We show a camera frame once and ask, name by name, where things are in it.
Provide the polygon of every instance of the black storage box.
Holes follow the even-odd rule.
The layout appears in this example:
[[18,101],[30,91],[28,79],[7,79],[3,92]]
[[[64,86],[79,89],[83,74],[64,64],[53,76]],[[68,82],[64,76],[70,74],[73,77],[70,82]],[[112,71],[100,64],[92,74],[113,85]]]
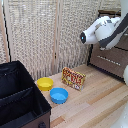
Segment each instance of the black storage box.
[[50,128],[50,113],[21,62],[0,65],[0,128]]

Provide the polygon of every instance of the woven screen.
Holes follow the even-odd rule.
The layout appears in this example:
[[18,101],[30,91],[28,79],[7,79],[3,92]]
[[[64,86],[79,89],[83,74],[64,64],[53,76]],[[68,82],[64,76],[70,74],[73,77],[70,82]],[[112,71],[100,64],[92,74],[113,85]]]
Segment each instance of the woven screen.
[[121,8],[120,0],[102,0],[102,9]]
[[94,22],[99,4],[99,0],[63,2],[57,72],[85,64],[88,45],[82,44],[80,34]]
[[35,80],[51,75],[56,0],[8,0],[5,9],[12,60],[20,60]]
[[7,40],[5,34],[5,25],[4,25],[4,17],[3,17],[3,9],[2,4],[0,1],[0,64],[6,63],[9,61],[8,55],[8,47],[7,47]]
[[0,22],[0,64],[6,62],[6,53],[4,48],[3,34],[1,30],[1,22]]

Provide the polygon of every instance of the small box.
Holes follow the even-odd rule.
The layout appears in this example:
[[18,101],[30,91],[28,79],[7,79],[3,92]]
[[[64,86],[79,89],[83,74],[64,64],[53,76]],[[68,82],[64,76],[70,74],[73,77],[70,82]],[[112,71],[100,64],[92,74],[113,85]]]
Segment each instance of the small box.
[[75,72],[67,67],[62,70],[62,83],[75,88],[79,91],[83,89],[83,84],[85,81],[86,75],[79,72]]

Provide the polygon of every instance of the wooden floor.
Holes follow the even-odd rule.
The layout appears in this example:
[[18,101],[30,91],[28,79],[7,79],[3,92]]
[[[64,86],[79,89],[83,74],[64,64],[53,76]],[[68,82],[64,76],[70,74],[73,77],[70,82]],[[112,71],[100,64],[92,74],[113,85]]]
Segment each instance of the wooden floor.
[[74,69],[86,74],[84,90],[77,91],[61,83],[61,73],[51,76],[53,87],[69,92],[64,104],[54,104],[49,92],[42,92],[52,106],[51,128],[110,128],[128,101],[128,86],[93,67]]

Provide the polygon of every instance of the yellow bowl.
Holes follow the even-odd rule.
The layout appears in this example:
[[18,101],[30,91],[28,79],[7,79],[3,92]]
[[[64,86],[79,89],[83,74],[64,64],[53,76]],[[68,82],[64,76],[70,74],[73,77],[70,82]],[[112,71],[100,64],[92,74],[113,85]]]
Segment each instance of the yellow bowl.
[[41,91],[49,91],[52,89],[53,80],[48,77],[43,77],[37,80],[37,86]]

